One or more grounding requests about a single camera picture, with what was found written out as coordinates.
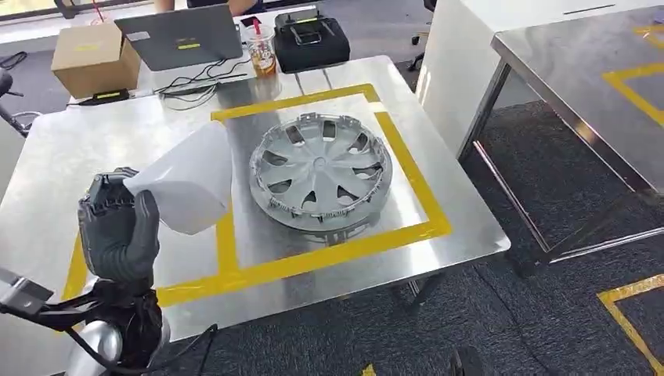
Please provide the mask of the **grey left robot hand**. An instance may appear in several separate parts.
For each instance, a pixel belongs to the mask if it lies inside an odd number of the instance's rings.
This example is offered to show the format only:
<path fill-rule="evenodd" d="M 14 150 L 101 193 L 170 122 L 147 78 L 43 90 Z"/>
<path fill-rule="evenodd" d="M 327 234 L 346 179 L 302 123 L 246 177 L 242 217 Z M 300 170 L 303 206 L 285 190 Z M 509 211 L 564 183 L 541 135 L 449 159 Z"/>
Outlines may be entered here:
<path fill-rule="evenodd" d="M 78 225 L 88 270 L 120 284 L 153 286 L 159 253 L 160 213 L 149 190 L 131 193 L 125 180 L 138 172 L 129 167 L 94 176 L 78 202 Z"/>

